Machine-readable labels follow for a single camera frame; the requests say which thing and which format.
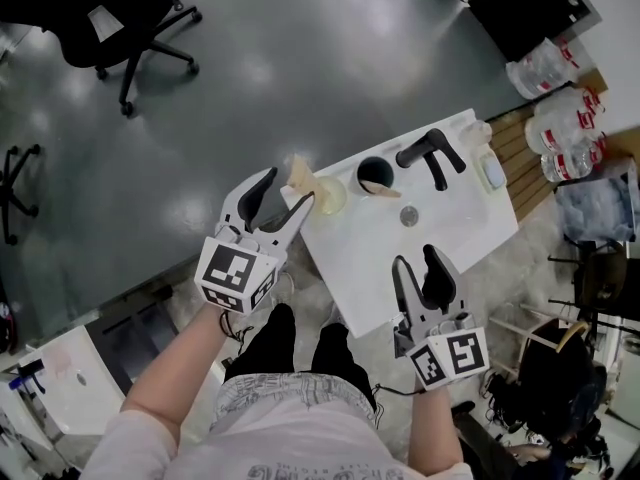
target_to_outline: drain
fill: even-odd
[[[412,228],[418,223],[420,214],[413,206],[405,206],[400,211],[400,222],[407,228]]]

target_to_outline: white t-shirt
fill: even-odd
[[[197,447],[177,454],[161,423],[145,413],[125,411],[109,424],[82,479],[424,478],[393,459],[368,414],[357,407],[361,393],[341,379],[309,373],[241,376],[223,388],[216,409],[222,417]],[[320,396],[310,395],[318,389]],[[229,403],[243,398],[238,393],[247,395],[244,401]],[[461,463],[430,479],[472,480],[472,475]]]

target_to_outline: white cube with marker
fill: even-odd
[[[427,336],[406,355],[427,391],[489,369],[482,327]]]
[[[208,237],[194,281],[205,301],[249,314],[275,285],[278,258]]]

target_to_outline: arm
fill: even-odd
[[[138,378],[121,412],[134,409],[149,414],[178,443],[180,426],[226,339],[219,319],[217,308],[203,306]]]
[[[462,448],[453,426],[447,388],[414,397],[409,466],[430,476],[460,462],[463,462]]]

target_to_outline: wooden pallet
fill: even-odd
[[[598,94],[607,90],[607,85],[597,69],[580,78],[578,87],[591,87]],[[527,146],[524,127],[533,115],[534,104],[519,108],[489,121],[493,130],[491,148],[507,177],[507,191],[518,222],[521,222],[557,186],[542,174],[540,156]]]

